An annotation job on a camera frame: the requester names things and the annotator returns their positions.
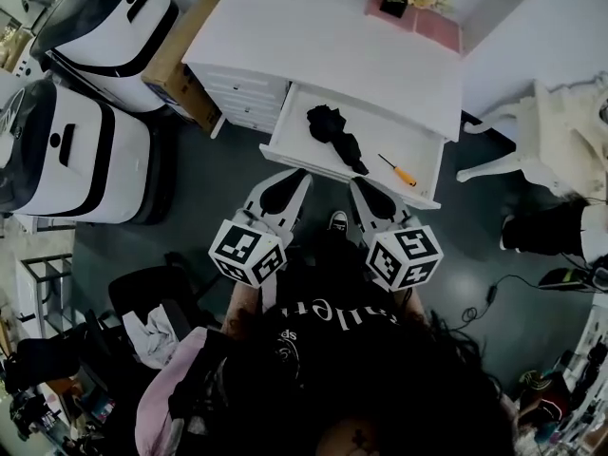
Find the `yellow flower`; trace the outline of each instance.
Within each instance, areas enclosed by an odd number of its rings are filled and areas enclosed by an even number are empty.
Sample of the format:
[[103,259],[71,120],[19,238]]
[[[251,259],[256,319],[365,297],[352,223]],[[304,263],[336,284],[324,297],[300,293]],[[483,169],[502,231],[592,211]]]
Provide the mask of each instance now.
[[420,8],[429,9],[437,3],[437,0],[418,0],[420,2]]

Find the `cardboard box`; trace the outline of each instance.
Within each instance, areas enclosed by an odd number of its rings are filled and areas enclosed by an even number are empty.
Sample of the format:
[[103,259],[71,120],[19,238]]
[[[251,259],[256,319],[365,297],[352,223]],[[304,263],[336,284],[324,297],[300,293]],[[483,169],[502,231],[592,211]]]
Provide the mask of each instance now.
[[218,2],[195,2],[171,29],[142,74],[143,82],[165,103],[209,133],[221,112],[181,59]]
[[26,48],[26,45],[32,37],[31,33],[24,28],[20,28],[12,35],[10,40],[6,43],[6,47],[9,49],[9,58],[3,66],[6,71],[13,72],[15,66],[19,62],[23,49]]

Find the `white chair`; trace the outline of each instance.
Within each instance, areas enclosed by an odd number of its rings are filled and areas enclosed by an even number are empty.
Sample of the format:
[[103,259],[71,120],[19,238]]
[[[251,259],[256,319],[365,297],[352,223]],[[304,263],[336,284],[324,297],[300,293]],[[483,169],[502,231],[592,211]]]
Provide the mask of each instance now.
[[499,106],[478,125],[465,125],[464,132],[477,134],[504,117],[513,117],[518,127],[516,150],[459,171],[457,180],[522,170],[529,182],[547,187],[555,196],[576,193],[605,200],[608,125],[599,118],[599,111],[608,99],[608,75],[552,93],[535,81],[534,95]]

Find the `drawer handle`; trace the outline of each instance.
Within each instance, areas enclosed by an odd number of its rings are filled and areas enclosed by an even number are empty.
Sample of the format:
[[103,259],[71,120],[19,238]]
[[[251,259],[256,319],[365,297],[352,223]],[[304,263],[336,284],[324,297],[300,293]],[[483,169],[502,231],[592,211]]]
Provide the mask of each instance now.
[[136,0],[133,6],[126,13],[126,18],[129,22],[133,22],[133,19],[137,17],[137,14],[140,13],[140,10],[147,3],[148,0]]
[[61,140],[61,148],[59,149],[59,163],[65,167],[67,167],[67,163],[69,162],[69,154],[72,151],[74,128],[76,128],[76,123],[68,123],[64,128],[64,137]]

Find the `drawer unit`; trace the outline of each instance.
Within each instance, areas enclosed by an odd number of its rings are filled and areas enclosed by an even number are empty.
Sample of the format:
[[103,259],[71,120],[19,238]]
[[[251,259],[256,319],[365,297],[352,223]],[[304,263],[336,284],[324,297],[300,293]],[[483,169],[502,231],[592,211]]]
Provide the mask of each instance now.
[[266,104],[262,102],[252,102],[247,99],[243,99],[241,97],[230,97],[226,98],[223,96],[219,96],[216,94],[209,93],[209,96],[213,98],[213,101],[216,102],[216,105],[220,109],[233,109],[240,113],[252,113],[257,115],[265,115],[268,117],[273,117],[275,120],[278,118],[278,115],[281,111],[280,104]]
[[277,102],[282,102],[287,94],[287,80],[275,76],[215,66],[203,67],[201,74],[205,88],[217,91]]
[[242,69],[198,66],[196,74],[231,124],[273,133],[289,82]]
[[[344,131],[352,133],[359,142],[361,160],[370,170],[367,178],[384,184],[415,208],[441,207],[433,198],[446,139],[422,127],[397,121],[373,105],[326,89],[292,85],[273,137],[268,145],[259,147],[264,157],[337,181],[347,182],[357,176],[330,144],[311,135],[307,112],[318,105],[339,108],[346,119]],[[411,187],[402,182],[378,154],[410,173],[416,185]]]
[[275,130],[275,126],[273,124],[267,124],[258,121],[245,120],[239,117],[231,117],[230,115],[226,115],[226,120],[231,124],[244,126],[246,128],[253,128],[254,130],[259,130],[260,132],[273,133]]

